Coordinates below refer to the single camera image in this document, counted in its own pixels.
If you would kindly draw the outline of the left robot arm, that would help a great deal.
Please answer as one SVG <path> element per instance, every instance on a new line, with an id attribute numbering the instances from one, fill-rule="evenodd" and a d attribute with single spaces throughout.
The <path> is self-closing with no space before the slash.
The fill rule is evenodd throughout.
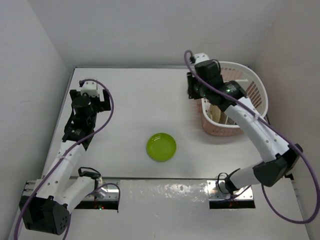
<path id="1" fill-rule="evenodd" d="M 104 100 L 97 92 L 87 90 L 69 92 L 71 114 L 64 127 L 64 135 L 58 154 L 48 172 L 30 196 L 20 198 L 20 214 L 14 230 L 18 238 L 20 224 L 32 231 L 61 235 L 70 224 L 76 206 L 97 188 L 99 173 L 82 173 L 75 183 L 67 187 L 79 158 L 88 150 L 95 134 L 98 113 L 114 113 L 114 100 L 107 89 L 102 91 Z"/>

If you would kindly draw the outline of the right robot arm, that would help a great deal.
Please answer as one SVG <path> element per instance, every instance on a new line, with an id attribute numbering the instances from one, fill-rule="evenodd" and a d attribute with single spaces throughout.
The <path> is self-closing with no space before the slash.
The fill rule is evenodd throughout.
<path id="1" fill-rule="evenodd" d="M 253 166 L 236 169 L 224 179 L 225 192 L 232 194 L 242 187 L 262 184 L 272 187 L 296 164 L 296 150 L 273 130 L 255 109 L 246 91 L 234 80 L 225 82 L 220 63 L 202 55 L 191 58 L 199 82 L 191 72 L 187 74 L 190 99 L 207 99 L 231 118 L 248 136 L 258 150 L 261 161 Z"/>

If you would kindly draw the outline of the green red rimmed plate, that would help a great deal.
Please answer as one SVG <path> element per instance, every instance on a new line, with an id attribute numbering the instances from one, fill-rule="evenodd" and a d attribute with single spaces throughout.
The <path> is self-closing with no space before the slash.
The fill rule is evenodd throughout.
<path id="1" fill-rule="evenodd" d="M 231 123 L 230 118 L 225 113 L 223 114 L 222 123 L 225 125 L 229 125 Z"/>

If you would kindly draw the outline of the beige plate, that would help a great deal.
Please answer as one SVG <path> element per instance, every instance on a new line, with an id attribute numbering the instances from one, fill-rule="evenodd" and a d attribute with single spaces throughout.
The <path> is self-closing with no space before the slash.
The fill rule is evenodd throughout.
<path id="1" fill-rule="evenodd" d="M 220 123 L 222 118 L 222 112 L 218 106 L 211 104 L 209 107 L 208 116 L 215 123 Z"/>

